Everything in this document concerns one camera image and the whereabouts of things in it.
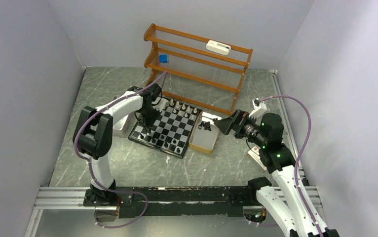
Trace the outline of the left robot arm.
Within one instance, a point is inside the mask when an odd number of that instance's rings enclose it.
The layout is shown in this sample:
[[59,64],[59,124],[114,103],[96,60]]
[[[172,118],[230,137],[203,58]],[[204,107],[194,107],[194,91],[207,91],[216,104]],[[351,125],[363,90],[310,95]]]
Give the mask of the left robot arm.
[[91,175],[90,190],[103,205],[116,200],[115,180],[110,171],[108,153],[112,146],[113,126],[125,116],[137,112],[140,123],[150,130],[160,115],[154,107],[161,98],[160,85],[129,88],[121,97],[96,108],[86,106],[80,112],[73,136],[76,155],[85,160]]

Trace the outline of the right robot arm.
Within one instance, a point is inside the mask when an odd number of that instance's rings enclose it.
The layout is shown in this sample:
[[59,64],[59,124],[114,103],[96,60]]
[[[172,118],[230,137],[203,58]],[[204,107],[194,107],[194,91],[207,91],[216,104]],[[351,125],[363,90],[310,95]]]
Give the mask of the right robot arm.
[[286,237],[339,236],[337,230],[330,229],[323,221],[303,186],[296,160],[282,142],[284,126],[280,115],[265,113],[257,124],[248,112],[236,110],[227,118],[214,119],[214,125],[223,135],[234,131],[235,138],[246,138],[258,147],[261,162],[285,200],[265,177],[248,182],[246,199],[251,204],[261,204]]

